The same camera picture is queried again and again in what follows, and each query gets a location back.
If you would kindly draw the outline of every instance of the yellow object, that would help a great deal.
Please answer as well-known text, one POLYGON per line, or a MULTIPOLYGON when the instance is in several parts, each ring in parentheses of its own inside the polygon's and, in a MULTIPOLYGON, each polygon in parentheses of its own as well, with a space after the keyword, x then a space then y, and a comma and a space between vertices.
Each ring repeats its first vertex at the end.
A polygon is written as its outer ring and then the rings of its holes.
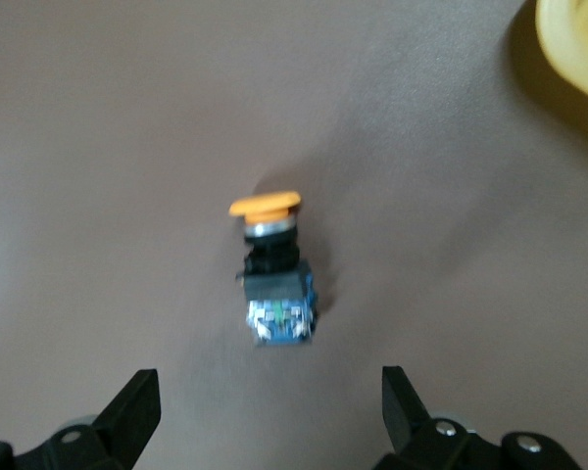
POLYGON ((588 94, 588 0, 538 0, 536 28, 553 68, 588 94))
POLYGON ((247 225, 278 222, 287 218, 301 204, 301 195, 296 191, 260 194, 238 199, 228 210, 229 215, 244 216, 247 225))

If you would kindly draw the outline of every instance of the yellow plastic container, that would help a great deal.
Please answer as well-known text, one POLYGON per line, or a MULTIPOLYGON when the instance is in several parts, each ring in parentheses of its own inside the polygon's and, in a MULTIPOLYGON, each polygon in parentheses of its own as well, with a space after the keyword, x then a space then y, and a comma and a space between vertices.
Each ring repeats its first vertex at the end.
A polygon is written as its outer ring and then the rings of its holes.
POLYGON ((538 0, 536 28, 553 68, 588 94, 588 0, 538 0))

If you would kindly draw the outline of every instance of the electrical component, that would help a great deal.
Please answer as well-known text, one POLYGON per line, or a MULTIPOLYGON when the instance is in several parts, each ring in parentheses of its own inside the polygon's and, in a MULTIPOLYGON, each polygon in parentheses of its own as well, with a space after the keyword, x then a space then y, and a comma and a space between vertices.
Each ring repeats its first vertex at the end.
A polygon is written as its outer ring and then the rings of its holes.
POLYGON ((237 278, 257 345, 304 343, 316 328, 314 276, 296 245, 300 204, 297 192, 269 193, 237 200, 228 211, 244 217, 244 241, 253 247, 237 278))

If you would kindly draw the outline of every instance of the screw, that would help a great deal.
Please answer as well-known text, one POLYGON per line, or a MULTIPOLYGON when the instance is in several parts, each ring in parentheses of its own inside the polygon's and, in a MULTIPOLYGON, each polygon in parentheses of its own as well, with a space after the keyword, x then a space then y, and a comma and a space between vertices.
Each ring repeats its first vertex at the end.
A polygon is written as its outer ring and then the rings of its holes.
POLYGON ((540 443, 533 439, 531 436, 518 436, 516 438, 518 445, 527 450, 528 452, 536 453, 542 450, 540 443))
POLYGON ((455 436, 458 433, 455 429, 455 426, 453 426, 448 421, 438 421, 435 425, 435 429, 442 436, 451 437, 451 436, 455 436))
POLYGON ((63 444, 73 443, 80 437, 80 431, 69 431, 61 438, 63 444))

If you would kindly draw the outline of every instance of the brown table surface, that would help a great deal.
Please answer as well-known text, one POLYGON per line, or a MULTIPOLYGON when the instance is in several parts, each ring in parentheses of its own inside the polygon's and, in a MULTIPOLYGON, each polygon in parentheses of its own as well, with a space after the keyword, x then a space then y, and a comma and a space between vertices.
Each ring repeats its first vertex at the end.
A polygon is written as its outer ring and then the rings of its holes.
POLYGON ((157 367, 136 468, 368 469, 382 365, 588 468, 588 99, 520 1, 0 2, 0 439, 157 367), (323 317, 257 350, 239 196, 299 190, 323 317))

